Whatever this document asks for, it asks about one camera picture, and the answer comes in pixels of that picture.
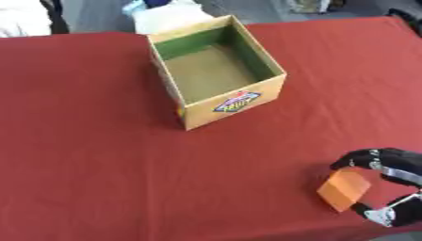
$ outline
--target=red tablecloth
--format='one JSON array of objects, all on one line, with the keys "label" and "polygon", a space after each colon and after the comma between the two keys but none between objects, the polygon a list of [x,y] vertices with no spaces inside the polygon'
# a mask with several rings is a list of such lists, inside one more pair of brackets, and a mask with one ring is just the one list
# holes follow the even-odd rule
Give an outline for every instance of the red tablecloth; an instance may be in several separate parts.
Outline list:
[{"label": "red tablecloth", "polygon": [[[281,97],[180,128],[141,36],[0,40],[0,239],[365,240],[316,194],[342,153],[422,151],[422,40],[388,18],[257,24]],[[383,183],[379,206],[410,188]]]}]

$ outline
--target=gray floor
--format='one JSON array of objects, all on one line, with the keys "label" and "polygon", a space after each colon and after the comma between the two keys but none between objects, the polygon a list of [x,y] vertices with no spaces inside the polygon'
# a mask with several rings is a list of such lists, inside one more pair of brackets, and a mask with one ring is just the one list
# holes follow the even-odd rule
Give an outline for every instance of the gray floor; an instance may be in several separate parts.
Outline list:
[{"label": "gray floor", "polygon": [[[65,18],[73,32],[134,30],[122,15],[122,6],[131,0],[62,0]],[[295,14],[286,0],[196,0],[206,12],[219,16],[236,15],[243,23],[277,23],[383,15],[389,8],[401,8],[422,17],[422,7],[414,0],[349,0],[341,11],[328,14]]]},{"label": "gray floor", "polygon": [[420,241],[422,233],[404,233],[376,238],[371,241]]}]

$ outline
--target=robotic hand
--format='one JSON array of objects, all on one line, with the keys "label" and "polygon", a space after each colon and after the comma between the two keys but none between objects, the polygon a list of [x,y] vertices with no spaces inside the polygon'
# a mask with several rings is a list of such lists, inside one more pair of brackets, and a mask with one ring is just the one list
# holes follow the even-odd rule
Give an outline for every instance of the robotic hand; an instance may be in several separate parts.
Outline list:
[{"label": "robotic hand", "polygon": [[358,202],[352,206],[358,215],[385,227],[400,227],[422,221],[421,153],[393,148],[359,150],[347,153],[331,164],[331,169],[344,167],[375,169],[381,172],[381,177],[386,181],[418,189],[416,193],[393,200],[379,210]]}]

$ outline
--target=printed logo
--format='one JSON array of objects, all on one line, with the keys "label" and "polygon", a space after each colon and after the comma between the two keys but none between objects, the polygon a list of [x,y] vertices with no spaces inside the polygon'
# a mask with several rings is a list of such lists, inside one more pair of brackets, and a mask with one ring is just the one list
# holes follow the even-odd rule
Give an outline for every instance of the printed logo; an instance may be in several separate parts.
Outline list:
[{"label": "printed logo", "polygon": [[237,112],[260,96],[260,93],[239,91],[236,97],[225,101],[223,104],[215,108],[214,112]]}]

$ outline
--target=orange cube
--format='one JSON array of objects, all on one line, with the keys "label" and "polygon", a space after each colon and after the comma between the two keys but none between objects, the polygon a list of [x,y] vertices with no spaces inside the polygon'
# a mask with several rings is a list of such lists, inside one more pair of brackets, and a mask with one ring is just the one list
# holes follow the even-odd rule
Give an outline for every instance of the orange cube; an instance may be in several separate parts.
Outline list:
[{"label": "orange cube", "polygon": [[351,169],[340,169],[317,193],[338,212],[348,210],[371,187],[371,183]]}]

